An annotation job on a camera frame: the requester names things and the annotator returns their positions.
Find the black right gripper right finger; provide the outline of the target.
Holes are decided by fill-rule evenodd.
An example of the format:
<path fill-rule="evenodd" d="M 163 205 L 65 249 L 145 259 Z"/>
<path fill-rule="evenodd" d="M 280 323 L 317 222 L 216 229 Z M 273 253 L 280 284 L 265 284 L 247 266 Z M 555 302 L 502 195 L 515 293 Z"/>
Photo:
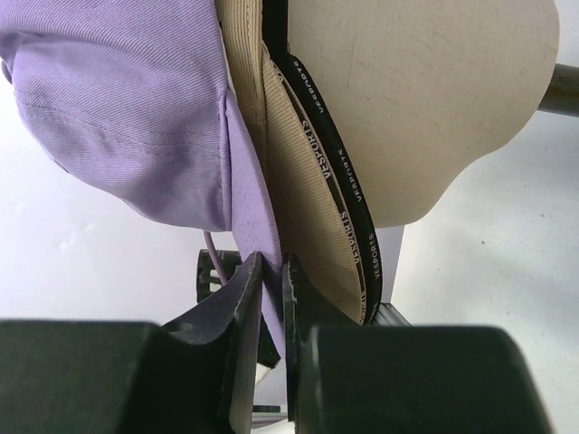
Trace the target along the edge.
<path fill-rule="evenodd" d="M 289 420 L 297 433 L 317 431 L 317 362 L 311 329 L 317 323 L 317 290 L 298 257 L 286 255 L 282 268 Z"/>

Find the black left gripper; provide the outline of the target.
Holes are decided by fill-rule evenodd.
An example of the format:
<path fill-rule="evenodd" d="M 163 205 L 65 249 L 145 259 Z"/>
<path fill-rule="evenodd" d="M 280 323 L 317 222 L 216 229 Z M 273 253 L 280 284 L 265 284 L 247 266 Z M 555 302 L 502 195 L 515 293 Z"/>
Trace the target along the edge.
<path fill-rule="evenodd" d="M 226 281 L 235 274 L 242 264 L 240 254 L 233 250 L 218 250 L 217 258 L 223 267 Z M 217 292 L 222 286 L 223 283 L 219 278 L 208 250 L 200 250 L 196 272 L 196 300 L 203 301 L 214 292 Z"/>

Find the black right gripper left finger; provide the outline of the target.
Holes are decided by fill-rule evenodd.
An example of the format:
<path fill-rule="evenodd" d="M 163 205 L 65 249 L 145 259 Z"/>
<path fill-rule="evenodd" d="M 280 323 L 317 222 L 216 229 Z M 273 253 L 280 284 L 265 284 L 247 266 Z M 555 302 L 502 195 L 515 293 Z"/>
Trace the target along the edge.
<path fill-rule="evenodd" d="M 261 254 L 254 252 L 221 289 L 162 326 L 189 351 L 184 367 L 169 370 L 179 433 L 251 431 L 261 291 Z"/>

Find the beige R baseball cap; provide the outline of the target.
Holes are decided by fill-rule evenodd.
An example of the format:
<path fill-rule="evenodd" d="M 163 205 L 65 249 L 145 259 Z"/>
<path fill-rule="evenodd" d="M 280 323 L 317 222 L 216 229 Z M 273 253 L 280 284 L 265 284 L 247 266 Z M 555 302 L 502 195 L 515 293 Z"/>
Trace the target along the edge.
<path fill-rule="evenodd" d="M 302 106 L 263 41 L 260 1 L 218 1 L 239 105 L 265 173 L 283 252 L 355 323 L 369 313 L 350 237 L 311 141 Z"/>

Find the purple LA baseball cap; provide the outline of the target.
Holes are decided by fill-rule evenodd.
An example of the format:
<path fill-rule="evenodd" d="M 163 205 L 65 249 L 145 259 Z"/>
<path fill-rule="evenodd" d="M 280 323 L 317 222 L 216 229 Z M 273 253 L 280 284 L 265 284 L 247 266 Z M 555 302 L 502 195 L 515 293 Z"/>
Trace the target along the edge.
<path fill-rule="evenodd" d="M 1 65 L 63 170 L 148 219 L 230 232 L 265 258 L 262 312 L 285 350 L 279 236 L 212 1 L 4 1 Z"/>

